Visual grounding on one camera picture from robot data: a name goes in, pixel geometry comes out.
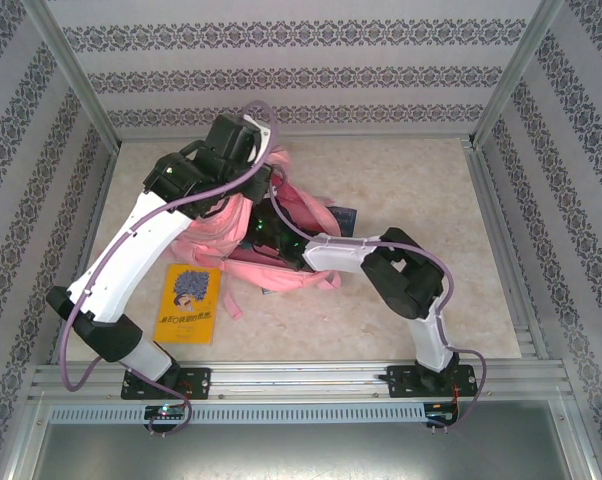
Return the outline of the aluminium frame post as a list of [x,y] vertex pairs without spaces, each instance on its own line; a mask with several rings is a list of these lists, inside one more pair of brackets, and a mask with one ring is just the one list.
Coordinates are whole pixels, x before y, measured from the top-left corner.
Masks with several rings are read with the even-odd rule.
[[69,41],[46,0],[21,0],[27,14],[48,46],[69,86],[74,90],[91,123],[110,153],[118,154],[121,140],[101,104]]
[[540,3],[527,25],[514,54],[508,62],[496,88],[488,100],[470,142],[474,149],[481,146],[490,136],[499,115],[532,60],[536,49],[555,20],[565,0],[540,0]]

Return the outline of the grey metal sheet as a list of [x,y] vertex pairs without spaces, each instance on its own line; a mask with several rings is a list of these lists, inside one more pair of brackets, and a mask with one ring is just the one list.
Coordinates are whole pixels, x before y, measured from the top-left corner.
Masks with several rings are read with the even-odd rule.
[[485,402],[459,427],[418,423],[62,423],[41,408],[8,480],[602,480],[564,402]]

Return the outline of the pink backpack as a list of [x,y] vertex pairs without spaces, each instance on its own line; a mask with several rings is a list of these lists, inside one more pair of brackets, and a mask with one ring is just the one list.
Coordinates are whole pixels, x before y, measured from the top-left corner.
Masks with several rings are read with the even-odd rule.
[[[299,228],[332,236],[341,234],[337,219],[328,209],[328,199],[315,197],[280,176],[274,177],[274,183],[281,207]],[[193,266],[218,268],[230,277],[274,292],[340,287],[340,275],[334,271],[295,271],[280,260],[241,249],[241,242],[247,239],[252,207],[253,203],[240,194],[218,202],[214,214],[192,221],[172,242],[175,258]]]

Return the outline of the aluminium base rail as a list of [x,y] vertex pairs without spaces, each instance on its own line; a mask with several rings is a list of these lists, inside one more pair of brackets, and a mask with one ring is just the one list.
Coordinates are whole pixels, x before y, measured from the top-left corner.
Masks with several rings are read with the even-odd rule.
[[[226,402],[326,403],[344,400],[386,400],[389,387],[379,377],[387,364],[370,362],[186,362],[190,368],[208,368],[211,382],[208,400]],[[120,400],[124,369],[100,364],[85,385],[67,391],[59,368],[43,365],[35,369],[27,390],[29,401],[49,403],[97,403]],[[546,400],[574,393],[560,360],[496,359],[487,362],[483,400]]]

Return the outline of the yellow book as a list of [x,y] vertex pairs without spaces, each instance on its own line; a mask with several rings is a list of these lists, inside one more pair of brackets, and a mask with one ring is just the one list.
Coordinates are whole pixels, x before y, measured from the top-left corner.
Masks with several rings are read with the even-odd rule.
[[219,269],[169,265],[153,340],[161,344],[211,344],[220,282]]

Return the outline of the dark blue book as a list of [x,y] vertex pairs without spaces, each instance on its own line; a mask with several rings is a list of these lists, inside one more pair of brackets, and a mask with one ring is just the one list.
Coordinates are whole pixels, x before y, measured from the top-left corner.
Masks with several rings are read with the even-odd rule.
[[[290,212],[284,208],[284,205],[277,203],[279,208],[284,213],[286,218],[295,224],[295,226],[309,236],[315,236],[318,233],[325,233],[325,228],[319,225],[318,220],[312,216],[311,212],[305,204],[290,203],[286,205],[294,207],[294,216],[290,216]],[[351,208],[328,206],[323,208],[321,218],[325,217],[328,220],[334,220],[338,223],[340,233],[337,236],[352,237],[356,221],[357,211]],[[257,253],[257,263],[269,265],[272,268],[266,269],[266,273],[259,280],[259,285],[262,287],[262,293],[269,294],[274,292],[289,292],[310,286],[316,286],[320,289],[336,289],[340,285],[340,277],[337,273],[319,272],[314,273],[304,270],[293,270],[286,266],[281,260],[271,259],[264,254]]]

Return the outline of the aluminium table side rail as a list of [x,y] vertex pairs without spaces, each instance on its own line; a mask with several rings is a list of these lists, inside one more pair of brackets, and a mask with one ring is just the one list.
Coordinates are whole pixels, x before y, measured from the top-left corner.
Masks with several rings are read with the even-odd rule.
[[530,295],[519,269],[496,190],[485,159],[470,140],[461,141],[472,184],[475,190],[496,269],[502,285],[517,342],[524,358],[547,360],[547,351]]
[[[94,242],[97,236],[98,226],[102,217],[105,202],[107,199],[110,184],[116,167],[116,163],[120,154],[120,150],[116,153],[112,153],[108,159],[108,163],[103,170],[100,178],[101,184],[98,189],[98,195],[95,197],[95,201],[90,211],[89,222],[87,223],[84,236],[82,237],[82,248],[74,272],[71,276],[71,281],[79,278],[90,265],[90,257],[94,249]],[[66,321],[61,318],[57,325],[57,330],[53,337],[52,349],[49,351],[47,360],[48,365],[56,365],[59,359],[59,348],[61,343],[62,332],[65,328]]]

